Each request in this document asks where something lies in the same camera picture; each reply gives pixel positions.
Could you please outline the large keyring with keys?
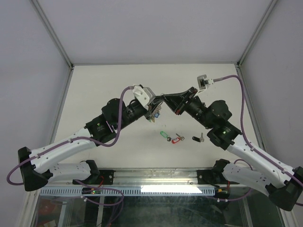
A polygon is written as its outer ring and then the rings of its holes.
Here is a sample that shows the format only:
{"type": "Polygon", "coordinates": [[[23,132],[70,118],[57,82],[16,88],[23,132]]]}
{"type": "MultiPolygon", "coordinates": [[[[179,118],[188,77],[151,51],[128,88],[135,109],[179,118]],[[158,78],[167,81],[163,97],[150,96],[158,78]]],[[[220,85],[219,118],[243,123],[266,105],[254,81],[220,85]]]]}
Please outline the large keyring with keys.
{"type": "Polygon", "coordinates": [[[155,123],[156,119],[160,116],[162,103],[155,106],[154,110],[151,111],[150,115],[148,115],[147,120],[149,122],[155,123]]]}

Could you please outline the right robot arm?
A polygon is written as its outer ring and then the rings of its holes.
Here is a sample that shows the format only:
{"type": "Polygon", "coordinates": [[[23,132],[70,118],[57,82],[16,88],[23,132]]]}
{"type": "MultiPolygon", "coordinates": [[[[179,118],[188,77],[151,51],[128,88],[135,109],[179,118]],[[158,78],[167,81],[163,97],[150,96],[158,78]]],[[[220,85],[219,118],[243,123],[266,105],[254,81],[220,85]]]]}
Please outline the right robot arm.
{"type": "Polygon", "coordinates": [[[229,122],[232,113],[224,100],[217,100],[206,106],[191,87],[182,93],[161,95],[164,103],[176,115],[184,112],[209,130],[207,136],[217,147],[245,160],[255,171],[237,169],[228,161],[220,161],[214,167],[212,179],[217,183],[225,180],[244,184],[265,194],[269,200],[285,211],[291,211],[303,192],[303,169],[293,168],[272,157],[255,146],[229,122]]]}

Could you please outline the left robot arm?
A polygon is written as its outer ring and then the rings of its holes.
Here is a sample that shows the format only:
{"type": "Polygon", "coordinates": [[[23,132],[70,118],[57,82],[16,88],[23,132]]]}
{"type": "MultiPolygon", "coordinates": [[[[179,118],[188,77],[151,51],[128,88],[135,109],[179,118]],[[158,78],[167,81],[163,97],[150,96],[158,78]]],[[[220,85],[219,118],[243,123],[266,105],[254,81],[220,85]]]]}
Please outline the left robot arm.
{"type": "Polygon", "coordinates": [[[125,105],[121,98],[114,98],[101,109],[101,115],[71,136],[42,148],[19,149],[19,169],[25,191],[35,191],[56,181],[79,180],[85,184],[97,182],[99,170],[94,160],[74,164],[63,163],[63,160],[98,146],[113,146],[123,128],[143,116],[149,118],[160,103],[160,96],[156,96],[147,105],[142,105],[137,98],[129,105],[125,105]]]}

